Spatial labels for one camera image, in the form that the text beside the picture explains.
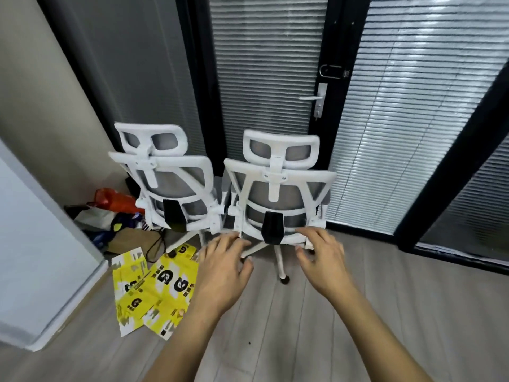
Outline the person's right hand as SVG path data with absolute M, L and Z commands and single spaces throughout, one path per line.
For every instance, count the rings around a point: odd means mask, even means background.
M 296 231 L 314 247 L 314 274 L 306 276 L 312 286 L 335 306 L 353 300 L 359 291 L 347 269 L 343 245 L 322 228 L 301 227 Z

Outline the person's left hand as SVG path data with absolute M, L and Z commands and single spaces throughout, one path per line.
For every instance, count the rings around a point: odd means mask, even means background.
M 207 256 L 199 264 L 194 294 L 191 299 L 197 304 L 232 306 L 238 301 L 248 283 L 240 283 L 239 270 L 242 268 L 241 254 L 251 244 L 250 241 L 238 237 L 224 253 L 217 253 L 218 237 L 208 244 Z

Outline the person's right forearm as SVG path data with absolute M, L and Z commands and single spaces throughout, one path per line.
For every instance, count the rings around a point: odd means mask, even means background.
M 355 286 L 329 298 L 366 367 L 371 382 L 433 382 Z

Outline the person's left forearm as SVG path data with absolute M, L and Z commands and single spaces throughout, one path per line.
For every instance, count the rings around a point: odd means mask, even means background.
M 194 382 L 212 334 L 231 307 L 192 302 L 143 382 Z

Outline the yellow flattened cardboard box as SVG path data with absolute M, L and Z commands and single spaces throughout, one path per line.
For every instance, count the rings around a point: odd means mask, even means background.
M 143 316 L 159 298 L 141 284 L 149 273 L 142 248 L 135 248 L 111 261 L 117 321 L 124 337 L 143 326 Z
M 152 265 L 145 287 L 156 295 L 155 304 L 143 315 L 146 327 L 169 340 L 186 313 L 198 272 L 196 247 L 181 244 Z

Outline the brown paper bag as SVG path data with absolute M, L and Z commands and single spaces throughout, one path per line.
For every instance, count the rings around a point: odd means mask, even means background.
M 106 251 L 120 255 L 141 248 L 148 261 L 155 260 L 163 246 L 162 233 L 153 230 L 124 228 L 116 233 Z

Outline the white mesh office chair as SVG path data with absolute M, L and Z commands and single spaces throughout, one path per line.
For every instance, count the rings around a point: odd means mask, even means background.
M 187 155 L 188 139 L 174 124 L 114 124 L 124 152 L 110 152 L 140 188 L 135 202 L 144 210 L 150 228 L 182 233 L 176 249 L 198 235 L 206 245 L 205 232 L 220 233 L 225 225 L 225 205 L 230 190 L 214 176 L 207 156 Z
M 296 229 L 326 228 L 325 215 L 337 173 L 313 169 L 320 152 L 317 135 L 248 129 L 243 133 L 242 152 L 244 161 L 224 160 L 232 182 L 232 201 L 227 213 L 234 218 L 233 230 L 239 237 L 258 241 L 242 253 L 241 259 L 267 246 L 273 247 L 279 279 L 287 284 L 289 276 L 284 270 L 282 246 L 313 249 L 309 239 Z

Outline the blue plastic bag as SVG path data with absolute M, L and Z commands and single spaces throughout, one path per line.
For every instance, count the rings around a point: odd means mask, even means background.
M 137 229 L 140 223 L 143 223 L 144 215 L 142 213 L 117 213 L 112 222 L 110 230 L 118 232 L 124 228 Z

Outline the orange plastic bag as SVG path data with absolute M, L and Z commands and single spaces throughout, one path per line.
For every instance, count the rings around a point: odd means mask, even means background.
M 86 205 L 116 213 L 145 214 L 145 209 L 136 206 L 136 200 L 129 194 L 105 187 L 96 190 L 94 199 Z

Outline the white panel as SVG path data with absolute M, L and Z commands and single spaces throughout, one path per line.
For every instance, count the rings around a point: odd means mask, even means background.
M 0 140 L 0 342 L 31 352 L 46 347 L 107 270 Z

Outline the narrow grey window blinds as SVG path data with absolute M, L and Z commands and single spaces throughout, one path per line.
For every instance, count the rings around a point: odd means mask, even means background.
M 420 243 L 509 265 L 509 134 Z

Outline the wide grey window blinds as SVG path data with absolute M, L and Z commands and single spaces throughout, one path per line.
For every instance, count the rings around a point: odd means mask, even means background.
M 392 235 L 509 59 L 509 0 L 371 0 L 326 220 Z

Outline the grey door blinds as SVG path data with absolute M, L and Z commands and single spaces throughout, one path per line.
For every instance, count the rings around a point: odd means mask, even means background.
M 209 0 L 227 157 L 244 130 L 307 135 L 328 0 Z

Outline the silver door lock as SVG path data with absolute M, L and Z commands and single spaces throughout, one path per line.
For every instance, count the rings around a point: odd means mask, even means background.
M 319 67 L 319 76 L 324 79 L 344 80 L 350 78 L 351 70 L 340 65 L 322 64 Z

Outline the black framed glass door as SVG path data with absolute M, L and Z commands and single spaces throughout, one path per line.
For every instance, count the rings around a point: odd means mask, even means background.
M 222 175 L 227 146 L 209 0 L 175 0 L 184 38 L 187 61 L 194 95 L 198 106 L 201 132 L 206 155 L 211 159 L 214 174 Z M 328 169 L 332 159 L 341 115 L 345 105 L 350 78 L 324 79 L 319 76 L 322 64 L 340 65 L 353 71 L 362 31 L 371 0 L 328 0 L 322 34 L 315 94 L 319 83 L 327 83 L 322 116 L 313 117 L 312 102 L 309 120 L 310 135 L 320 138 L 318 161 L 314 168 Z

